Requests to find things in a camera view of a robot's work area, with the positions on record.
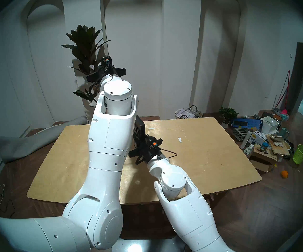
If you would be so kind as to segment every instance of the green wastebasket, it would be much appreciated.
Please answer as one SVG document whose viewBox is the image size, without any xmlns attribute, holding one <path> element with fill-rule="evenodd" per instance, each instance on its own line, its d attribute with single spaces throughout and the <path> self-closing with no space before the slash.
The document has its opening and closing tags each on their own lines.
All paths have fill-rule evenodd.
<svg viewBox="0 0 303 252">
<path fill-rule="evenodd" d="M 298 145 L 297 150 L 292 157 L 295 164 L 300 164 L 303 161 L 303 145 Z"/>
</svg>

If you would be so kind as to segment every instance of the wooden table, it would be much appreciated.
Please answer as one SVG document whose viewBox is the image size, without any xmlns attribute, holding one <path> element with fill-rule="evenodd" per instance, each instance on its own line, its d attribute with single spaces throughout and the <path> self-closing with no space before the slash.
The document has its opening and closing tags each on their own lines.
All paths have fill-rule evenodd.
<svg viewBox="0 0 303 252">
<path fill-rule="evenodd" d="M 261 180 L 242 150 L 212 117 L 144 123 L 146 134 L 163 139 L 161 148 L 178 153 L 170 163 L 182 167 L 202 194 L 218 193 Z M 38 170 L 27 197 L 67 203 L 78 192 L 88 169 L 88 131 L 89 125 L 64 129 Z M 136 166 L 135 161 L 136 157 L 127 157 L 125 161 L 120 203 L 158 201 L 153 189 L 156 178 L 149 174 L 146 164 Z M 179 197 L 185 195 L 183 189 Z"/>
</svg>

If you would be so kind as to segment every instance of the orange ball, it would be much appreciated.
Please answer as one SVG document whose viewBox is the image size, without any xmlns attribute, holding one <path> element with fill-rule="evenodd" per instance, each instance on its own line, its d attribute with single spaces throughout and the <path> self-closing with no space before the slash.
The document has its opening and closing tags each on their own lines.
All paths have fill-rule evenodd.
<svg viewBox="0 0 303 252">
<path fill-rule="evenodd" d="M 282 177 L 283 179 L 287 178 L 287 177 L 288 177 L 288 172 L 287 172 L 287 171 L 282 171 L 282 172 L 281 172 L 281 177 Z"/>
</svg>

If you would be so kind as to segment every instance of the basket handle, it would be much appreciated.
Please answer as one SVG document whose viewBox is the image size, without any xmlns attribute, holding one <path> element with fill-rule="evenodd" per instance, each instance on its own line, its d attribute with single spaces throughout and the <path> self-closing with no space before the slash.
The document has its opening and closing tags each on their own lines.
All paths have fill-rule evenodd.
<svg viewBox="0 0 303 252">
<path fill-rule="evenodd" d="M 189 109 L 191 109 L 191 107 L 195 107 L 196 108 L 196 112 L 198 112 L 197 107 L 193 104 L 192 106 L 189 107 Z"/>
</svg>

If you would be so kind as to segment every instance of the dark green leaves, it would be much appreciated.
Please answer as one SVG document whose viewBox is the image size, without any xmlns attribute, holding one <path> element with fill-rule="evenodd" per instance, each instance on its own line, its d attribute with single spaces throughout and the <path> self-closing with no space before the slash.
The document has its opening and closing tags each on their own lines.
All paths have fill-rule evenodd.
<svg viewBox="0 0 303 252">
<path fill-rule="evenodd" d="M 73 41 L 76 46 L 71 44 L 62 45 L 62 48 L 71 49 L 72 54 L 81 61 L 82 64 L 79 65 L 79 70 L 86 75 L 90 74 L 89 65 L 93 64 L 95 69 L 97 69 L 97 56 L 94 54 L 102 45 L 109 41 L 105 41 L 99 45 L 102 41 L 101 39 L 94 45 L 95 39 L 98 37 L 100 31 L 101 30 L 96 31 L 95 27 L 88 28 L 86 25 L 78 25 L 75 31 L 71 31 L 71 34 L 66 33 L 68 38 Z"/>
<path fill-rule="evenodd" d="M 92 101 L 87 94 L 85 94 L 84 92 L 82 92 L 80 90 L 76 90 L 75 92 L 72 92 L 72 93 L 74 93 L 77 96 L 80 96 L 81 98 L 83 98 L 85 100 Z"/>
<path fill-rule="evenodd" d="M 225 121 L 226 122 L 229 122 L 233 118 L 237 118 L 237 115 L 239 114 L 234 109 L 232 109 L 230 107 L 228 107 L 228 108 L 226 108 L 226 107 L 220 107 L 219 113 L 223 117 L 225 117 Z"/>
<path fill-rule="evenodd" d="M 75 46 L 75 45 L 70 45 L 70 44 L 65 44 L 65 45 L 62 45 L 62 48 L 76 49 L 77 46 Z"/>
<path fill-rule="evenodd" d="M 76 90 L 74 93 L 77 96 L 80 96 L 81 98 L 88 100 L 92 102 L 94 98 L 97 96 L 97 90 L 94 90 L 94 93 L 92 94 L 92 88 L 94 87 L 94 83 L 89 87 L 89 90 L 85 89 L 85 93 L 80 90 Z"/>
</svg>

